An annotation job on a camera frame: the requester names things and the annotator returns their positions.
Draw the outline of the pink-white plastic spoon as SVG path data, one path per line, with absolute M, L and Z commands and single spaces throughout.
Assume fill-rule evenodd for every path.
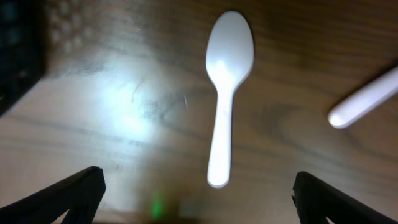
M 254 39 L 248 22 L 227 11 L 215 22 L 206 50 L 206 71 L 217 92 L 207 181 L 214 188 L 229 182 L 233 98 L 254 65 Z

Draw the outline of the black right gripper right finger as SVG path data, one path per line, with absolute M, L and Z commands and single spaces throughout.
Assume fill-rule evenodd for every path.
M 308 172 L 298 172 L 292 199 L 301 224 L 397 224 Z

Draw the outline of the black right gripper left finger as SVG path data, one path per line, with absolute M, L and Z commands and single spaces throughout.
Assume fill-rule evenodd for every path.
M 91 166 L 1 208 L 1 223 L 92 223 L 106 191 L 103 169 Z

